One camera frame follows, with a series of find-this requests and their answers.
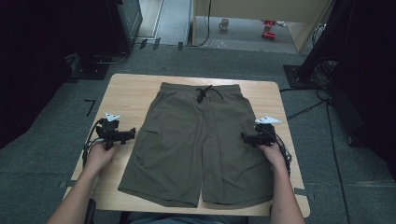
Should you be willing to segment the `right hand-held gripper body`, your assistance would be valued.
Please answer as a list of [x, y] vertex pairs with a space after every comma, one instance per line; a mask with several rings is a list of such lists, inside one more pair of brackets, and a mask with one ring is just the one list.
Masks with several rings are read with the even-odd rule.
[[274, 125], [279, 124], [280, 119], [265, 116], [260, 119], [255, 119], [255, 131], [257, 135], [254, 137], [254, 145], [270, 146], [277, 140], [276, 130]]

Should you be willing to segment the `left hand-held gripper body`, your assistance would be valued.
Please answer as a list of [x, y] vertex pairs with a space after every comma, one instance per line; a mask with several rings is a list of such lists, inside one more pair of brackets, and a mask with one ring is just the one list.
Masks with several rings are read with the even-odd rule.
[[106, 150], [113, 147], [115, 142], [120, 141], [120, 131], [118, 130], [120, 115], [105, 113], [105, 116], [99, 119], [99, 126], [96, 127], [96, 133], [106, 144]]

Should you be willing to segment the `olive green shorts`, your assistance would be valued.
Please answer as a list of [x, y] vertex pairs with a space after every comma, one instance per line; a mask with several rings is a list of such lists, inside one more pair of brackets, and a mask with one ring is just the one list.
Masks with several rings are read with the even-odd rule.
[[163, 83], [138, 131], [119, 191], [164, 206], [252, 206], [273, 197], [263, 153], [244, 142], [255, 114], [239, 85]]

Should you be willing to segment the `person's right hand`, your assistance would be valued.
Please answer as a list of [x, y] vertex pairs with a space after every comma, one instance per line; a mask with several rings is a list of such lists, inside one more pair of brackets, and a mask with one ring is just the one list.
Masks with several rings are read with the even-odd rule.
[[283, 158], [283, 154], [277, 144], [272, 144], [271, 146], [260, 145], [258, 146], [266, 159], [270, 162], [271, 168], [274, 172], [276, 171], [287, 171], [286, 163]]

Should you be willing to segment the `person's left hand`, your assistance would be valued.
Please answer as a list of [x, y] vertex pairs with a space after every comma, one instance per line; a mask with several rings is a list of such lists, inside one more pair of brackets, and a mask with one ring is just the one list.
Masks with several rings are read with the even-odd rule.
[[85, 169], [93, 174], [99, 173], [112, 161], [118, 149], [117, 146], [106, 149], [106, 145], [103, 142], [93, 143], [89, 149]]

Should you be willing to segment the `angled black floor tape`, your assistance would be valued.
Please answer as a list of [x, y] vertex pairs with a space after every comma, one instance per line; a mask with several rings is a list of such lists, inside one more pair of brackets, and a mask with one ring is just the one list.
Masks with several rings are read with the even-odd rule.
[[96, 100], [93, 100], [93, 99], [84, 99], [83, 101], [84, 101], [85, 103], [89, 103], [89, 104], [90, 104], [90, 107], [89, 107], [89, 109], [88, 109], [88, 112], [86, 113], [86, 117], [88, 117], [88, 116], [91, 114], [91, 112], [92, 112], [92, 110], [93, 110], [93, 108], [94, 108], [94, 106], [95, 106]]

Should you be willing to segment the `black stand base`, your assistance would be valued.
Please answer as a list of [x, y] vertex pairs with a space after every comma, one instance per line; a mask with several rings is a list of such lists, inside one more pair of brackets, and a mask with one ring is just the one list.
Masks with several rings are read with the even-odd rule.
[[127, 56], [128, 52], [122, 52], [121, 54], [96, 54], [90, 62], [79, 59], [70, 79], [73, 81], [78, 79], [104, 80], [109, 66], [121, 63]]

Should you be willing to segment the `person's lap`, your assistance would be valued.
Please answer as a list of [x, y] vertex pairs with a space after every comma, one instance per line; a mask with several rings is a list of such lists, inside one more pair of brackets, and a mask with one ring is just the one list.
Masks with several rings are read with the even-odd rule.
[[248, 217], [132, 212], [121, 224], [248, 224]]

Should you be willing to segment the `black cabinet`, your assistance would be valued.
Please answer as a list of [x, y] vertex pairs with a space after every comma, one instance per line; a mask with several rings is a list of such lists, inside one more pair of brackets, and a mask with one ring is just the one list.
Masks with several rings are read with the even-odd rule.
[[116, 52], [129, 53], [143, 21], [139, 0], [106, 0]]

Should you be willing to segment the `black square base plate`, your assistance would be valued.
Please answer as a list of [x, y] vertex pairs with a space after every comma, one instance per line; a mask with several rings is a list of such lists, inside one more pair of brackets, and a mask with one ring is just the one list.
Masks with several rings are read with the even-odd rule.
[[284, 65], [283, 69], [291, 88], [313, 90], [316, 87], [312, 81], [302, 80], [299, 77], [299, 65]]

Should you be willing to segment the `black slanted stand post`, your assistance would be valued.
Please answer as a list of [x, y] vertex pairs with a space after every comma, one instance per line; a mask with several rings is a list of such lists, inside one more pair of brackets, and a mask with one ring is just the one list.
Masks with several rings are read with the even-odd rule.
[[335, 0], [326, 28], [297, 72], [299, 80], [309, 82], [320, 63], [340, 57], [347, 46], [355, 3], [356, 0]]

